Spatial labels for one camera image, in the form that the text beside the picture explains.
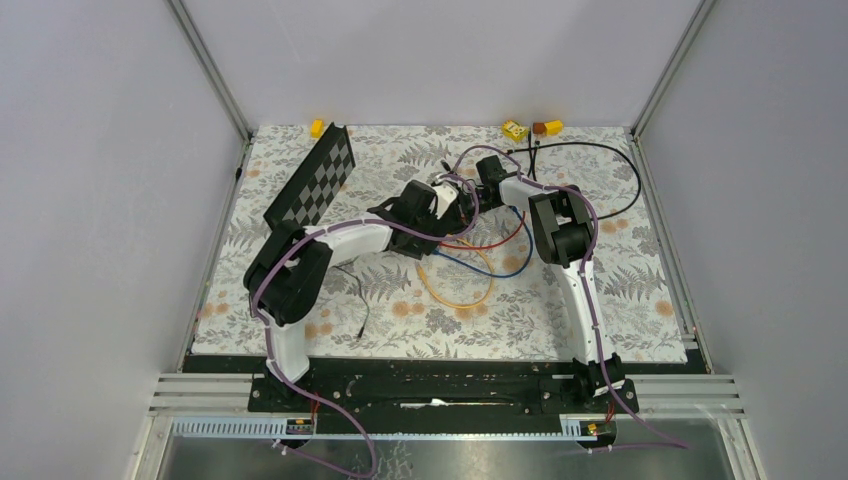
small yellow box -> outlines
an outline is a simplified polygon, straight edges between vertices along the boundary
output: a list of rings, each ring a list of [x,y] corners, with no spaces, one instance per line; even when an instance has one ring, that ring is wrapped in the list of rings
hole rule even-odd
[[[562,121],[554,120],[553,122],[545,123],[545,135],[556,135],[562,131]]]
[[[504,123],[501,126],[501,130],[504,132],[504,135],[516,142],[524,140],[527,134],[530,133],[530,130],[527,127],[523,127],[512,120]]]
[[[309,129],[312,138],[321,138],[322,133],[324,133],[324,120],[319,119],[312,122],[312,128]]]

blue wire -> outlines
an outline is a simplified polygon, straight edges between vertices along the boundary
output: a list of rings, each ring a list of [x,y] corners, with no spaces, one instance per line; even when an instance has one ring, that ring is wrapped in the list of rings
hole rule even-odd
[[[448,260],[451,260],[451,261],[453,261],[453,262],[456,262],[456,263],[458,263],[458,264],[462,265],[463,267],[470,268],[471,270],[474,270],[475,272],[477,272],[477,273],[479,273],[479,274],[481,274],[481,275],[486,275],[487,277],[494,277],[494,278],[512,278],[512,277],[514,277],[514,276],[516,276],[516,275],[520,274],[521,272],[523,272],[523,271],[524,271],[524,269],[525,269],[525,268],[527,268],[527,265],[529,265],[529,264],[530,264],[530,259],[531,259],[531,258],[533,258],[533,235],[531,235],[531,234],[530,234],[530,229],[527,227],[527,223],[525,223],[525,222],[524,222],[524,219],[522,219],[522,218],[521,218],[521,214],[520,214],[520,213],[518,213],[518,209],[517,209],[517,208],[515,208],[515,207],[510,207],[510,208],[512,208],[512,211],[513,211],[513,212],[515,212],[515,214],[518,216],[518,221],[519,221],[519,222],[521,222],[521,225],[524,227],[524,231],[526,231],[526,232],[527,232],[527,238],[529,238],[529,239],[530,239],[530,251],[527,253],[527,259],[526,259],[526,260],[524,260],[524,265],[522,265],[522,266],[521,266],[521,268],[519,268],[519,269],[518,269],[518,270],[516,270],[515,272],[513,272],[513,273],[509,273],[509,274],[506,274],[506,275],[499,275],[499,274],[496,274],[496,273],[489,273],[489,272],[487,272],[487,271],[485,271],[485,270],[480,270],[479,268],[475,267],[474,265],[469,265],[469,264],[467,264],[467,263],[463,262],[462,260],[460,260],[460,259],[458,259],[458,258],[454,258],[454,257],[451,257],[450,255],[446,255],[446,254],[444,254],[444,253],[440,252],[438,249],[434,250],[434,251],[433,251],[433,253],[434,253],[434,254],[436,254],[436,255],[438,255],[438,256],[440,256],[440,257],[445,257],[445,258],[447,258]]]

metal floor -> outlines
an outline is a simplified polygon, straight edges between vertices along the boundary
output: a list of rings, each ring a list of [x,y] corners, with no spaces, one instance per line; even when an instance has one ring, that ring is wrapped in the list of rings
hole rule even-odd
[[[689,442],[690,451],[651,448],[587,455],[573,442],[534,440],[378,441],[377,479],[734,478],[721,434],[709,420],[652,423]],[[636,423],[618,422],[617,444],[657,439]],[[303,447],[347,468],[367,471],[368,451],[358,440],[314,440]],[[343,479],[344,475],[293,455],[268,440],[174,437],[160,479]]]

aluminum frame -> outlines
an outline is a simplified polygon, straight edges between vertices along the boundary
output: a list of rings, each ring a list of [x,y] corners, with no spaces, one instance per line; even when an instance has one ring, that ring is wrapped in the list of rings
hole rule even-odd
[[[197,58],[197,62],[203,69],[203,73],[209,80],[209,84],[215,95],[218,96],[218,100],[221,101],[221,105],[224,107],[224,111],[230,122],[232,122],[236,132],[241,136],[242,141],[249,141],[252,136],[250,124],[245,119],[244,114],[242,114],[241,108],[238,106],[229,87],[227,87],[227,83],[224,81],[221,71],[218,70],[215,60],[212,59],[209,49],[206,48],[206,43],[203,41],[203,37],[200,36],[200,32],[197,30],[197,26],[194,24],[194,20],[192,20],[185,3],[183,3],[183,0],[165,0],[165,3],[174,15],[174,21],[185,35],[189,46],[191,46]]]
[[[210,55],[191,15],[182,0],[165,0],[174,14],[175,21],[182,29],[195,56],[206,74],[210,86],[218,95],[234,128],[245,141],[244,156],[239,168],[250,155],[252,133],[249,123],[243,116],[237,102],[232,96],[220,71]],[[666,228],[666,218],[662,205],[656,194],[654,181],[650,173],[648,161],[640,142],[640,136],[645,131],[654,112],[662,101],[674,75],[691,48],[694,39],[706,21],[717,0],[702,0],[696,8],[678,45],[666,64],[642,112],[630,130],[629,146],[637,168],[644,180],[645,201],[648,216],[657,232],[661,248],[663,267],[669,280],[669,290],[675,309],[681,315],[681,335],[687,349],[700,350],[709,371],[713,364],[707,349],[700,319],[697,316],[691,295],[680,268],[677,250]],[[213,272],[217,253],[220,249],[230,213],[235,204],[235,195],[239,182],[233,182],[228,192],[227,207],[222,212],[218,229],[217,243],[211,252],[208,268],[203,284],[198,294],[197,305],[202,304],[207,282]],[[180,351],[177,371],[180,371],[182,359],[190,348],[196,319],[192,319],[188,329],[184,349]],[[647,419],[703,419],[712,418],[721,431],[725,441],[725,449],[730,458],[736,478],[764,479],[765,473],[759,454],[753,444],[748,418],[744,405],[738,396],[736,384],[730,375],[632,375],[639,395],[641,405],[640,416]],[[174,434],[174,422],[187,418],[218,418],[218,419],[256,419],[256,418],[288,418],[300,417],[299,413],[259,414],[247,411],[248,398],[251,394],[251,375],[249,374],[164,374],[157,384],[156,394],[151,402],[148,416],[145,419],[139,439],[134,461],[127,472],[131,479],[155,479],[163,465],[168,452],[170,440]],[[568,422],[579,420],[599,420],[600,415],[562,415],[563,426]],[[627,420],[629,417],[617,417]],[[358,439],[358,436],[336,436]],[[400,436],[406,439],[417,439],[422,436]],[[497,438],[538,439],[536,436],[518,433],[505,433]],[[474,440],[477,436],[439,435],[439,439]]]
[[[175,424],[199,422],[205,425],[216,422],[238,426],[255,424],[260,419],[308,417],[309,413],[253,413],[247,411],[252,394],[251,374],[163,374],[156,386],[144,439],[136,452],[135,468],[127,478],[153,480],[167,456],[171,438],[181,434]],[[737,479],[764,479],[759,455],[754,448],[748,419],[739,399],[736,383],[731,375],[631,375],[641,406],[640,416],[645,419],[712,419],[725,442],[725,449]],[[567,432],[579,420],[602,420],[603,415],[560,415],[566,434],[533,435],[510,433],[494,435],[375,435],[375,439],[391,440],[526,440],[574,441]],[[629,421],[625,414],[616,420]],[[246,429],[232,430],[233,437],[244,437]],[[222,436],[218,429],[217,437]],[[323,435],[322,438],[359,440],[358,435]]]
[[[686,30],[683,31],[683,35],[680,37],[680,41],[677,42],[671,58],[669,58],[657,84],[651,91],[648,102],[636,118],[636,123],[633,124],[631,133],[634,137],[639,138],[644,133],[645,128],[647,128],[648,123],[651,121],[651,117],[653,117],[654,112],[657,110],[657,106],[659,106],[662,97],[665,95],[665,91],[674,79],[674,75],[686,58],[686,54],[689,53],[689,49],[692,47],[695,38],[698,36],[701,27],[704,26],[704,22],[707,21],[707,17],[709,17],[716,3],[718,3],[718,0],[701,0],[695,8],[695,13],[692,14],[689,24],[686,25]]]

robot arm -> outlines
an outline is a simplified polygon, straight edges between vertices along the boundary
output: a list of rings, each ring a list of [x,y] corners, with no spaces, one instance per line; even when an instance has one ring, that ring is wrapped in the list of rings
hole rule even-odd
[[[388,199],[361,216],[358,220],[362,225],[354,224],[317,237],[277,273],[259,299],[259,308],[275,320],[270,326],[269,347],[286,377],[296,381],[309,368],[305,322],[301,320],[315,304],[324,275],[331,266],[365,253],[382,251],[420,259],[438,247],[438,241],[372,222],[392,223],[433,237],[456,234],[468,226],[473,215],[474,195],[480,212],[504,205],[529,212],[537,251],[544,262],[551,264],[563,291],[569,319],[575,327],[575,376],[584,394],[591,398],[607,391],[599,368],[601,361],[606,363],[614,388],[624,383],[620,359],[600,318],[597,328],[605,358],[598,356],[595,327],[581,284],[579,266],[593,233],[583,203],[566,192],[546,191],[519,181],[515,172],[507,173],[495,156],[480,160],[477,170],[482,182],[473,192],[449,180],[439,180],[432,186],[415,180],[409,182],[400,196]],[[244,277],[251,298],[282,255],[316,230],[321,228],[300,227],[293,221],[284,221],[272,231]],[[591,286],[591,301],[597,305],[592,271],[590,259],[585,274]]]

